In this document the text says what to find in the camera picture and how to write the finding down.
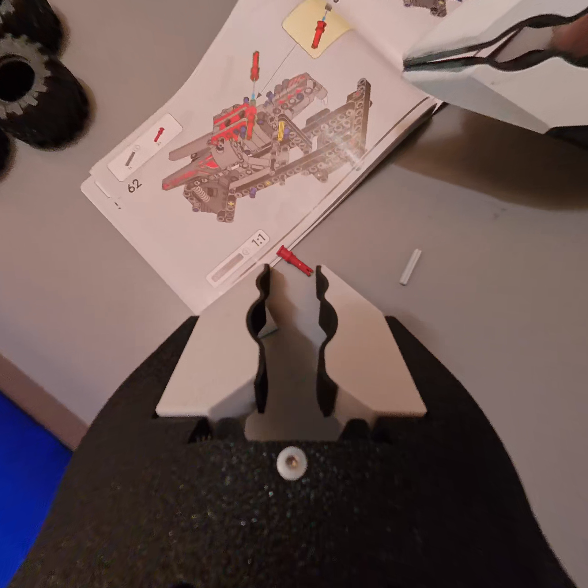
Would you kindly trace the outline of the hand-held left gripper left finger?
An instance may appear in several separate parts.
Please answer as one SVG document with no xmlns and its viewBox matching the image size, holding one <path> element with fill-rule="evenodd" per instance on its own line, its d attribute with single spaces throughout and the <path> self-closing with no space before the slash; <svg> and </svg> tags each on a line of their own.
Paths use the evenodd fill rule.
<svg viewBox="0 0 588 588">
<path fill-rule="evenodd" d="M 157 417 L 222 420 L 264 413 L 268 371 L 259 334 L 269 293 L 270 266 L 262 264 L 198 316 L 156 406 Z"/>
</svg>

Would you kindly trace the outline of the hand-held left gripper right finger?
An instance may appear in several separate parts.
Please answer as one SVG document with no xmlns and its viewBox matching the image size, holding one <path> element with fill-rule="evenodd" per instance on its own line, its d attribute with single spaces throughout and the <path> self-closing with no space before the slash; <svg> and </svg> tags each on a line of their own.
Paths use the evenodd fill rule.
<svg viewBox="0 0 588 588">
<path fill-rule="evenodd" d="M 423 417 L 426 405 L 383 312 L 326 266 L 316 268 L 316 396 L 336 420 Z"/>
</svg>

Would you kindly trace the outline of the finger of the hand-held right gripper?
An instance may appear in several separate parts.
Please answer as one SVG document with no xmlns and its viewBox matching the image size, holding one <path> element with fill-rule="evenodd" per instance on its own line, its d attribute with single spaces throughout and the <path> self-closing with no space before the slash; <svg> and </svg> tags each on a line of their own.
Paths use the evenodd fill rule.
<svg viewBox="0 0 588 588">
<path fill-rule="evenodd" d="M 467 1 L 413 45 L 403 63 L 419 65 L 478 51 L 519 29 L 566 25 L 586 13 L 587 1 Z"/>
<path fill-rule="evenodd" d="M 587 126 L 587 68 L 560 57 L 512 71 L 488 63 L 405 66 L 404 77 L 443 102 L 539 134 Z"/>
</svg>

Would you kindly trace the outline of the grey toy axle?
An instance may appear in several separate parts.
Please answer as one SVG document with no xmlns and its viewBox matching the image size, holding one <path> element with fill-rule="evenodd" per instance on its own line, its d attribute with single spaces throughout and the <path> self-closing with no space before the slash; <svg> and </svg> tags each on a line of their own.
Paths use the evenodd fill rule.
<svg viewBox="0 0 588 588">
<path fill-rule="evenodd" d="M 409 257 L 403 272 L 401 273 L 401 277 L 399 279 L 399 283 L 402 286 L 406 286 L 409 283 L 409 280 L 415 270 L 415 267 L 422 255 L 422 251 L 420 249 L 415 249 Z"/>
</svg>

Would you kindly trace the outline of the red toy pin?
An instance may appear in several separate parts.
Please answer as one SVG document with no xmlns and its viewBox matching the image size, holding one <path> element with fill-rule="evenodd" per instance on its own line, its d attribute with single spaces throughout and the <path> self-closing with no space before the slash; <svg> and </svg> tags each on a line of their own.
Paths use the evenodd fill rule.
<svg viewBox="0 0 588 588">
<path fill-rule="evenodd" d="M 276 254 L 279 258 L 283 259 L 288 264 L 294 266 L 302 273 L 304 273 L 306 276 L 311 277 L 313 275 L 314 270 L 310 266 L 305 264 L 305 262 L 301 261 L 298 257 L 296 257 L 296 255 L 286 247 L 281 246 L 277 250 Z"/>
</svg>

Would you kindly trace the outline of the grey desk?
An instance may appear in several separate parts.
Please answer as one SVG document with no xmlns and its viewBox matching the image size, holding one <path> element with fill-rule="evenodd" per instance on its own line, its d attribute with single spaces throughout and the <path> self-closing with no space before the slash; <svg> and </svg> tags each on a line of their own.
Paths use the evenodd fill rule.
<svg viewBox="0 0 588 588">
<path fill-rule="evenodd" d="M 191 311 L 82 195 L 92 165 L 192 73 L 232 1 L 51 1 L 93 121 L 20 142 L 1 182 L 1 355 L 16 399 L 76 445 Z M 408 285 L 399 283 L 415 249 Z M 502 438 L 539 523 L 587 587 L 587 152 L 444 107 L 295 247 L 398 318 Z"/>
</svg>

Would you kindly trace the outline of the toy building instruction booklet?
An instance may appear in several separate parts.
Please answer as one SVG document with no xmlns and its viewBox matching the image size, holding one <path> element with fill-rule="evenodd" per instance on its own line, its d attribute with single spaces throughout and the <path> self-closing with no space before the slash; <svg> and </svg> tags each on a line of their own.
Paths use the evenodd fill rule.
<svg viewBox="0 0 588 588">
<path fill-rule="evenodd" d="M 178 91 L 82 184 L 199 314 L 274 265 L 440 105 L 403 56 L 463 1 L 238 1 Z"/>
</svg>

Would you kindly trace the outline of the blue plastic bin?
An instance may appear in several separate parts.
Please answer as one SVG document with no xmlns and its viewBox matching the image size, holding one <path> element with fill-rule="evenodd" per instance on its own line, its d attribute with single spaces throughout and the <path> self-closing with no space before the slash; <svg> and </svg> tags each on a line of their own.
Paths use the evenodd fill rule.
<svg viewBox="0 0 588 588">
<path fill-rule="evenodd" d="M 72 451 L 1 394 L 1 587 L 38 537 Z"/>
</svg>

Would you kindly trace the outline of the black toy tyre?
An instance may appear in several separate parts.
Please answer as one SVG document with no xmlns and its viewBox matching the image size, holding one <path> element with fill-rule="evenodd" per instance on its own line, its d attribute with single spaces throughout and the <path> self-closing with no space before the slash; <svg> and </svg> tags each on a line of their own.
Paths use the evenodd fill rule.
<svg viewBox="0 0 588 588">
<path fill-rule="evenodd" d="M 84 87 L 62 61 L 27 36 L 1 36 L 1 129 L 34 148 L 77 140 L 90 116 Z"/>
<path fill-rule="evenodd" d="M 12 138 L 1 129 L 1 182 L 11 172 L 15 158 Z"/>
<path fill-rule="evenodd" d="M 50 53 L 62 50 L 63 25 L 48 1 L 1 1 L 1 36 L 25 36 Z"/>
</svg>

